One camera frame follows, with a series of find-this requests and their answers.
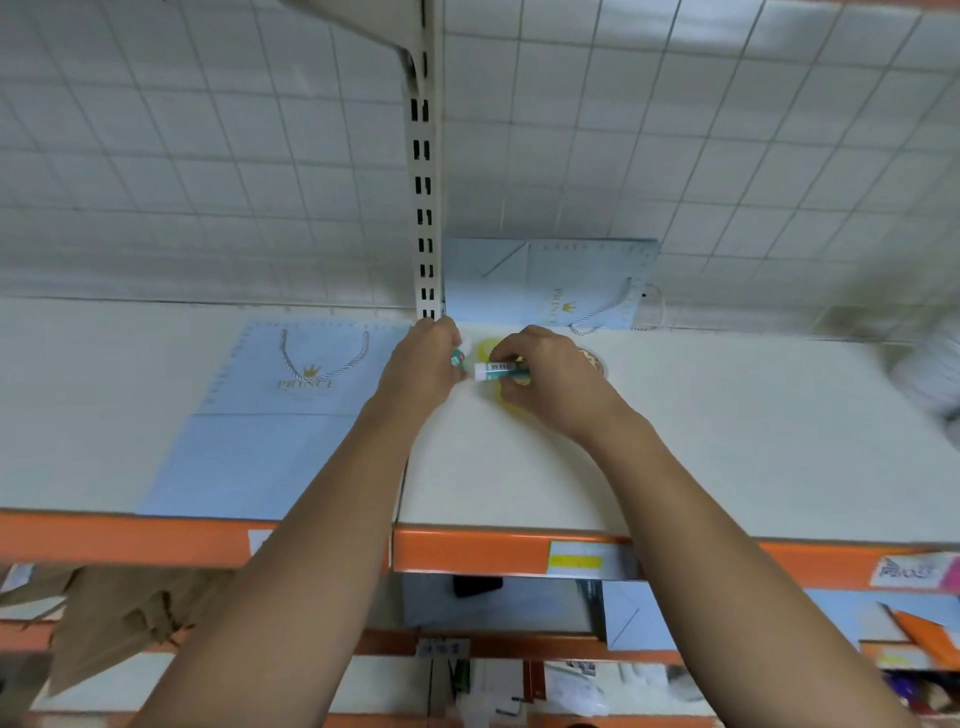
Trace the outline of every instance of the black object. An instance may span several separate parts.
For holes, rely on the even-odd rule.
[[[454,576],[453,594],[458,599],[503,589],[502,576]]]

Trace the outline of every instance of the forearm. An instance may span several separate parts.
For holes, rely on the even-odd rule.
[[[363,631],[422,425],[399,409],[368,402],[218,613],[194,630],[139,728],[321,721]]]
[[[586,443],[701,690],[743,728],[916,726],[793,580],[636,415]]]

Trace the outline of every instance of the grid tile wall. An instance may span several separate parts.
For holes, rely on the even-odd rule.
[[[660,238],[667,326],[912,339],[958,302],[960,12],[446,0],[444,20],[448,234]]]
[[[0,0],[0,295],[412,306],[400,81],[273,0]]]

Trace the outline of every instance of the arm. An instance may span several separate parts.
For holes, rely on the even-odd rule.
[[[728,516],[656,431],[565,336],[527,327],[491,359],[522,356],[504,400],[594,459],[684,662],[737,728],[916,728],[879,672]]]
[[[419,321],[376,394],[217,613],[163,675],[134,728],[324,722],[380,577],[404,463],[463,372],[452,320]]]

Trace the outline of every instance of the hand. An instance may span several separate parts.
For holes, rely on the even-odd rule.
[[[638,417],[566,336],[529,326],[505,338],[491,361],[523,357],[530,384],[500,379],[503,400],[527,410],[544,425],[586,447],[604,428],[625,417]]]
[[[450,317],[420,319],[396,345],[374,398],[425,420],[466,376],[463,369],[450,364],[453,350],[460,344],[460,331]]]

